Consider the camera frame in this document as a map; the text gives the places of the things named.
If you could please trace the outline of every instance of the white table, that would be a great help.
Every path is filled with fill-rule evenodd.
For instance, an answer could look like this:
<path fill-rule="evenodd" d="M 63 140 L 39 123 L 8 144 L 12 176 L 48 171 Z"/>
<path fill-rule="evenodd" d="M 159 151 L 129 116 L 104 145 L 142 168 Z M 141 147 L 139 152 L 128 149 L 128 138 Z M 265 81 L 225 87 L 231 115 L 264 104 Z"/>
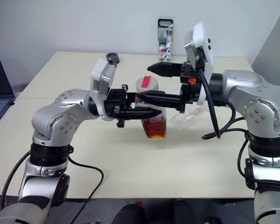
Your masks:
<path fill-rule="evenodd" d="M 94 64 L 91 58 L 96 60 L 103 56 L 56 53 L 0 120 L 0 194 L 12 167 L 32 143 L 31 118 L 35 111 L 50 104 L 63 90 L 75 87 L 87 89 L 91 68 L 85 64 L 88 61 Z M 146 67 L 157 58 L 119 56 L 121 62 L 113 86 L 127 83 L 131 90 L 134 90 L 137 78 L 147 74 Z M 218 59 L 215 72 L 222 72 L 224 68 L 251 70 L 244 58 Z M 166 92 L 179 92 L 178 79 L 159 80 Z M 216 111 L 219 124 L 223 126 L 230 117 L 230 110 L 216 108 Z M 175 110 L 169 109 L 168 120 L 175 113 Z M 253 191 L 245 186 L 245 180 L 236 166 L 238 151 L 244 141 L 243 134 L 225 133 L 220 140 L 202 140 L 201 136 L 211 132 L 212 126 L 208 113 L 203 113 L 199 119 L 198 126 L 184 132 L 171 127 L 168 121 L 167 138 L 164 140 L 146 139 L 140 121 L 126 121 L 123 129 L 117 128 L 115 121 L 85 121 L 71 143 L 75 148 L 71 157 L 77 162 L 98 166 L 105 172 L 105 180 L 94 195 L 96 198 L 253 197 Z M 234 126 L 246 128 L 244 121 Z M 8 195 L 18 194 L 23 170 L 24 165 L 14 176 Z M 68 198 L 88 197 L 100 180 L 98 172 L 72 164 L 68 165 L 66 174 L 71 177 Z"/>

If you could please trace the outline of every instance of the gray wall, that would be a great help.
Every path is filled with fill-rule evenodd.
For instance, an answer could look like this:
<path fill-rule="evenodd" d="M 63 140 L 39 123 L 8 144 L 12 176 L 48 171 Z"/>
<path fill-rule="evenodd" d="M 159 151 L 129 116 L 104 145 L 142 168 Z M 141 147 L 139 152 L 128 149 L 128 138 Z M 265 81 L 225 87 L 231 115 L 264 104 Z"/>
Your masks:
<path fill-rule="evenodd" d="M 252 63 L 280 15 L 280 0 L 0 0 L 0 58 L 13 87 L 56 51 L 157 54 L 157 20 L 174 20 L 173 55 L 203 21 L 214 56 Z"/>
<path fill-rule="evenodd" d="M 280 85 L 280 17 L 252 64 L 252 68 L 268 82 Z"/>

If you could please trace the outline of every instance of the table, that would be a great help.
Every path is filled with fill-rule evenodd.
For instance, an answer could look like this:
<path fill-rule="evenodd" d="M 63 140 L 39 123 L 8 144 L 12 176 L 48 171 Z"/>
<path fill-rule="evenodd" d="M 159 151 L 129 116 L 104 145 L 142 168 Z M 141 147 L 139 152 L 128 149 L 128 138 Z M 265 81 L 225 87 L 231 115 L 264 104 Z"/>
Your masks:
<path fill-rule="evenodd" d="M 57 52 L 0 120 L 0 194 L 12 167 L 32 143 L 31 119 L 35 111 L 50 104 L 63 90 L 87 89 L 91 67 L 85 64 L 91 58 L 104 55 Z M 157 59 L 157 56 L 119 56 L 121 62 L 113 86 L 126 82 L 131 90 L 140 75 L 148 74 L 146 67 Z M 251 70 L 244 58 L 217 59 L 215 72 L 222 72 L 224 68 Z M 179 87 L 176 89 L 178 80 L 159 80 L 166 92 L 179 92 Z M 216 111 L 222 127 L 231 112 L 222 107 Z M 205 141 L 201 136 L 212 131 L 209 113 L 202 113 L 198 125 L 182 132 L 170 123 L 174 114 L 173 109 L 167 111 L 167 138 L 164 140 L 147 139 L 140 121 L 126 121 L 123 129 L 116 127 L 116 121 L 101 119 L 84 121 L 80 125 L 71 143 L 75 148 L 71 157 L 77 162 L 98 166 L 105 172 L 105 180 L 95 198 L 253 197 L 254 192 L 246 187 L 236 166 L 243 134 L 225 133 L 220 140 Z M 234 127 L 246 128 L 246 125 L 241 121 Z M 24 164 L 14 176 L 8 195 L 18 194 L 23 171 Z M 70 163 L 66 174 L 71 177 L 68 198 L 88 197 L 100 180 L 98 172 Z"/>

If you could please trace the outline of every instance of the clear plastic bag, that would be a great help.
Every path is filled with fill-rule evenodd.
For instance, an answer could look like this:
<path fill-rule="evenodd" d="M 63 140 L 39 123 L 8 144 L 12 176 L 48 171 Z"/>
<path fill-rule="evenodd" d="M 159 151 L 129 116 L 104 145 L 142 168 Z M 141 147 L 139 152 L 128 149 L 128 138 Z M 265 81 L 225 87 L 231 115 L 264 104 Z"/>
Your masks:
<path fill-rule="evenodd" d="M 209 110 L 206 102 L 203 105 L 189 105 L 184 113 L 173 115 L 170 119 L 170 124 L 179 131 L 196 130 L 200 116 L 207 112 Z"/>

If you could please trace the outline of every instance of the floor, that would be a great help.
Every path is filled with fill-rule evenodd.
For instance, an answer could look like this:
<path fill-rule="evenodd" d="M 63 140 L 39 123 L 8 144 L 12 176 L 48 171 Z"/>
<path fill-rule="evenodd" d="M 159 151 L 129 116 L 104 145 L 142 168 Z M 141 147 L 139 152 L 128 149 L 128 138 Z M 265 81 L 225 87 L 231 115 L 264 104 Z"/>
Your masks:
<path fill-rule="evenodd" d="M 8 197 L 7 203 L 16 202 L 16 197 Z M 142 202 L 146 216 L 153 224 L 171 224 L 159 218 L 172 218 L 172 205 L 175 199 L 93 199 L 76 220 L 76 224 L 111 224 L 117 212 L 129 203 Z M 214 199 L 185 199 L 190 205 L 198 222 L 202 224 L 207 217 L 219 217 L 223 224 L 254 224 L 253 200 L 230 202 Z M 46 224 L 68 224 L 80 209 L 82 203 L 65 202 L 51 209 Z"/>

